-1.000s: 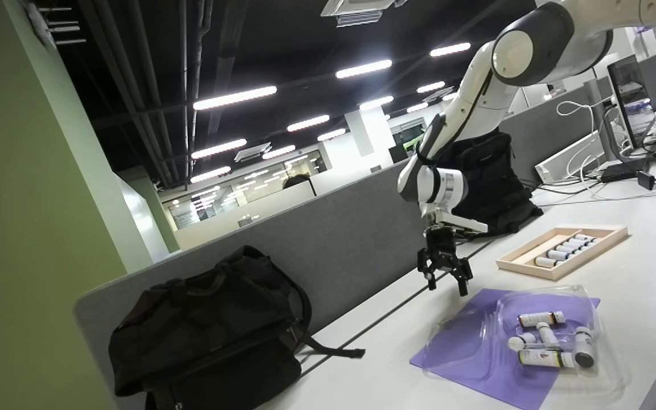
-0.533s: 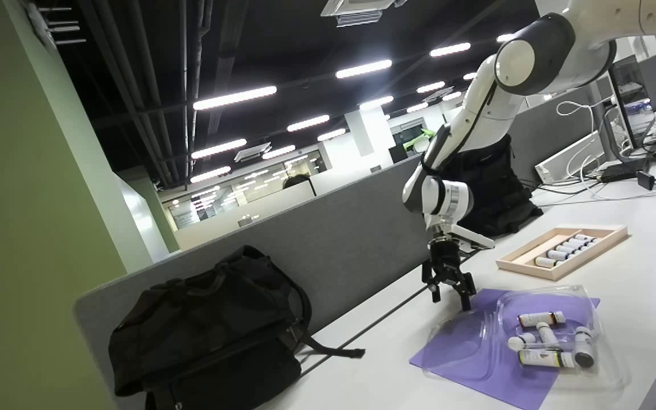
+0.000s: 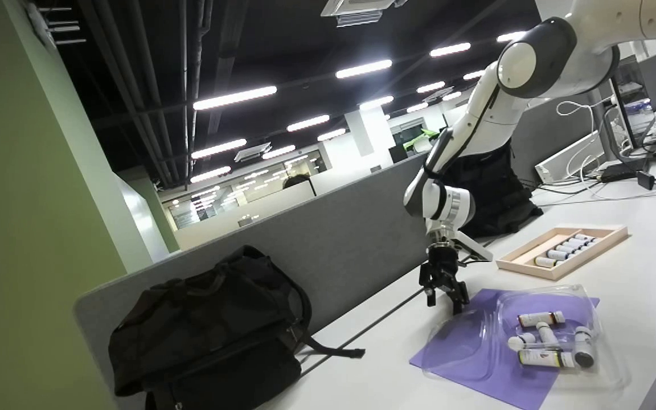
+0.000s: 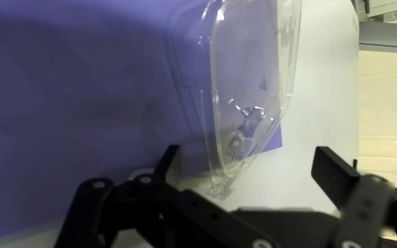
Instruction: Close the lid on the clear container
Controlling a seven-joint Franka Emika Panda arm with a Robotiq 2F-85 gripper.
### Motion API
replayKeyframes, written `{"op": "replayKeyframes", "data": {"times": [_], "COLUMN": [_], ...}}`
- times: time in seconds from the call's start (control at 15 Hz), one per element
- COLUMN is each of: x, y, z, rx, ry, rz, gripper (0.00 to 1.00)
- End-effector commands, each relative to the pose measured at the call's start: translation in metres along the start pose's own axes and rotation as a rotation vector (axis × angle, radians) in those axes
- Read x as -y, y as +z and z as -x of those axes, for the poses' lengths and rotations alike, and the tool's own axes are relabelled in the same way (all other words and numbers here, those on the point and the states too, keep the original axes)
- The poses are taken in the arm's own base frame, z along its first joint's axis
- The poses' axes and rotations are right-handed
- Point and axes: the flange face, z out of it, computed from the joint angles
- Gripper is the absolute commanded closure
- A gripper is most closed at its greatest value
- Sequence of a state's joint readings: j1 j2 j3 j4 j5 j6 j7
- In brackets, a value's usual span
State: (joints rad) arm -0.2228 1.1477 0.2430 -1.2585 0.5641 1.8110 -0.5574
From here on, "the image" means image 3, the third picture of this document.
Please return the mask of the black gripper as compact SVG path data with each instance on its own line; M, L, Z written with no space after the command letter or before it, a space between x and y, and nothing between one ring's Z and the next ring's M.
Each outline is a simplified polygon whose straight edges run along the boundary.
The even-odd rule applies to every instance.
M420 285L424 286L427 305L436 305L436 289L449 292L454 311L460 314L467 303L467 285L455 278L459 251L451 245L434 245L420 272Z

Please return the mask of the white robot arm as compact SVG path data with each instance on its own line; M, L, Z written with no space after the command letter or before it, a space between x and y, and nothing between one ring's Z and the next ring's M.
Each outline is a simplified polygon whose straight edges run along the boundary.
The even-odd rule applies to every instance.
M441 172L460 156L504 147L521 113L542 101L592 90L616 70L617 45L643 39L656 39L656 0L572 0L565 15L545 19L483 70L467 112L441 135L404 194L405 212L427 221L429 260L420 285L429 305L438 289L454 311L470 303L467 285L455 278L454 241L474 216L474 199Z

